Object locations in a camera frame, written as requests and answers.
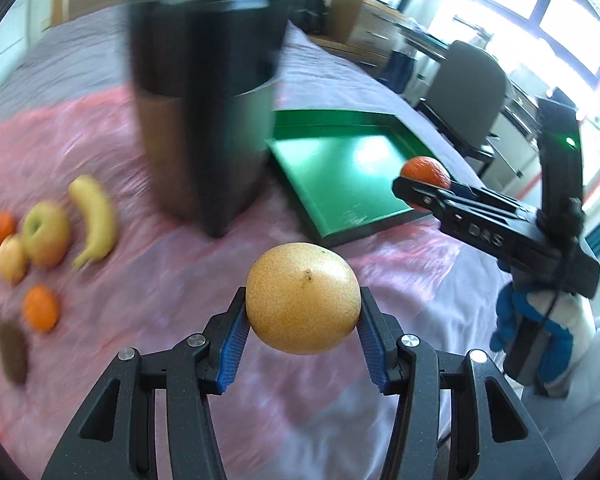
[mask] blue glove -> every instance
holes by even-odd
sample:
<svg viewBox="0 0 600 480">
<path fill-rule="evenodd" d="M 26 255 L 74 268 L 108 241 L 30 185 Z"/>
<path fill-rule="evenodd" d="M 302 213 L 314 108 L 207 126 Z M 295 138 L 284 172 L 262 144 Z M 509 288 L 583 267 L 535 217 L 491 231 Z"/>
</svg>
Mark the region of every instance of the blue glove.
<svg viewBox="0 0 600 480">
<path fill-rule="evenodd" d="M 504 286 L 496 303 L 497 330 L 491 336 L 491 350 L 506 350 L 515 338 L 516 312 L 532 321 L 541 322 L 554 294 L 553 290 L 537 287 L 514 290 L 512 283 Z M 552 388 L 555 391 L 564 390 L 559 386 L 593 341 L 596 329 L 589 301 L 561 292 L 544 329 L 552 338 L 540 363 L 538 376 L 551 395 Z"/>
</svg>

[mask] green apple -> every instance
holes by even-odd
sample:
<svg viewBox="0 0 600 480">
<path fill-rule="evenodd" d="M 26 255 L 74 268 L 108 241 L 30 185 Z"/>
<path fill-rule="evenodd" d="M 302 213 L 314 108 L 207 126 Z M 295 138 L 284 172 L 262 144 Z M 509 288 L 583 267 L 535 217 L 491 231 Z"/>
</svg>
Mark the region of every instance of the green apple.
<svg viewBox="0 0 600 480">
<path fill-rule="evenodd" d="M 69 250 L 71 224 L 59 203 L 45 200 L 33 206 L 24 217 L 20 238 L 33 264 L 55 267 Z"/>
</svg>

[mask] pink blanket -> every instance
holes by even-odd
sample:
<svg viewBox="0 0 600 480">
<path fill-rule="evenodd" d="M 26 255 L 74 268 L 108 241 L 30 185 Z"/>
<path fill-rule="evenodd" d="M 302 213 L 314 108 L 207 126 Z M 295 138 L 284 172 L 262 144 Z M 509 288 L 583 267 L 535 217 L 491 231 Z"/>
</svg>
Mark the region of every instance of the pink blanket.
<svg viewBox="0 0 600 480">
<path fill-rule="evenodd" d="M 107 260 L 76 273 L 70 263 L 84 234 L 66 190 L 83 173 L 95 176 L 112 197 L 121 238 Z M 0 441 L 31 480 L 40 478 L 76 409 L 119 349 L 160 351 L 201 331 L 211 315 L 227 309 L 263 252 L 303 240 L 273 180 L 227 236 L 212 240 L 158 210 L 148 178 L 126 86 L 0 123 L 0 209 L 22 219 L 35 203 L 53 198 L 66 206 L 75 227 L 70 254 L 58 268 L 32 270 L 15 288 L 0 280 L 3 318 L 20 318 L 24 294 L 35 283 L 52 288 L 62 304 L 49 335 L 33 333 L 20 320 L 30 345 L 26 386 L 11 386 L 0 366 Z M 371 287 L 381 310 L 403 327 L 426 311 L 459 250 L 460 243 L 440 234 L 431 219 L 336 249 L 360 284 Z M 484 284 L 484 290 L 492 288 Z M 261 468 L 298 424 L 366 374 L 356 334 L 333 351 L 301 357 L 269 349 L 252 333 L 235 383 L 212 400 L 230 478 Z M 164 437 L 157 426 L 158 438 Z M 164 438 L 158 450 L 164 464 Z"/>
</svg>

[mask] blue gripper pad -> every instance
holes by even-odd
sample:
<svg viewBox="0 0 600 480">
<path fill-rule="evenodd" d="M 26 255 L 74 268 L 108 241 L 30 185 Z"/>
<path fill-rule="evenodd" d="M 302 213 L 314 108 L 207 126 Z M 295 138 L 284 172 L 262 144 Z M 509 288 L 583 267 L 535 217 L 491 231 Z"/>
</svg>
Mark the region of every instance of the blue gripper pad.
<svg viewBox="0 0 600 480">
<path fill-rule="evenodd" d="M 382 394 L 389 395 L 394 392 L 395 381 L 400 381 L 396 340 L 402 335 L 402 329 L 393 316 L 380 312 L 366 286 L 360 288 L 360 297 L 360 318 L 356 327 L 366 368 L 373 384 Z"/>
<path fill-rule="evenodd" d="M 389 374 L 384 367 L 382 343 L 378 331 L 370 323 L 368 313 L 365 312 L 364 307 L 360 310 L 360 318 L 356 328 L 358 329 L 362 351 L 365 354 L 366 368 L 369 370 L 371 382 L 378 386 L 381 393 L 384 393 L 388 389 Z"/>
<path fill-rule="evenodd" d="M 218 391 L 223 394 L 229 384 L 235 380 L 235 375 L 238 371 L 238 365 L 242 357 L 244 345 L 247 343 L 247 337 L 250 330 L 249 321 L 247 320 L 244 305 L 241 306 L 240 312 L 236 315 L 229 333 L 224 340 L 220 351 L 220 362 L 218 366 Z"/>
</svg>

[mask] green tray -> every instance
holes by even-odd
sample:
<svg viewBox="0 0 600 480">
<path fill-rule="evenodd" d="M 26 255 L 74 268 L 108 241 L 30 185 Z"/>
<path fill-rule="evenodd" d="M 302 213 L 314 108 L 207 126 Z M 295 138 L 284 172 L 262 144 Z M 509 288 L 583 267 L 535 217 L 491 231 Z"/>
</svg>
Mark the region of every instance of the green tray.
<svg viewBox="0 0 600 480">
<path fill-rule="evenodd" d="M 269 141 L 309 238 L 331 247 L 420 218 L 391 191 L 402 165 L 431 151 L 389 114 L 281 110 Z"/>
</svg>

